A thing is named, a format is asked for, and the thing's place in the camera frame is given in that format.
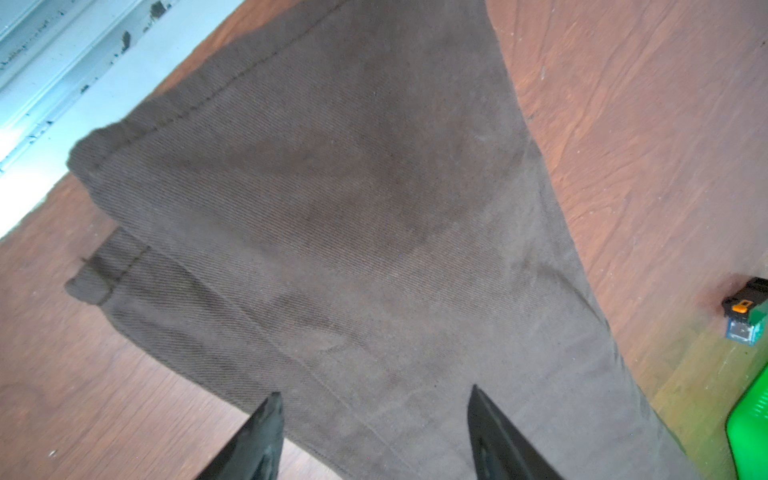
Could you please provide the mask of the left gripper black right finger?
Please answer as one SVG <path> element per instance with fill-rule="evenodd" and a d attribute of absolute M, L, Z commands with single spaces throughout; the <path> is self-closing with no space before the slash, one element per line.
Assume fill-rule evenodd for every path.
<path fill-rule="evenodd" d="M 470 394 L 467 422 L 478 480 L 563 480 L 477 385 Z"/>

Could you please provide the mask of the brown trousers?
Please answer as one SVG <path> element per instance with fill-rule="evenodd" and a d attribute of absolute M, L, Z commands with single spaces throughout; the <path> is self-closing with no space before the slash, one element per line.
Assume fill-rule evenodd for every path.
<path fill-rule="evenodd" d="M 482 388 L 568 479 L 698 473 L 591 291 L 482 1 L 305 1 L 72 149 L 68 283 L 345 479 L 471 479 Z"/>

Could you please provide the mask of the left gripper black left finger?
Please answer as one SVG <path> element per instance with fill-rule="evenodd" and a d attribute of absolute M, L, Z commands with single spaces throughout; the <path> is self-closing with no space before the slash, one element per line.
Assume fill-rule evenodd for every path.
<path fill-rule="evenodd" d="M 284 445 L 283 400 L 271 393 L 197 480 L 275 480 Z"/>

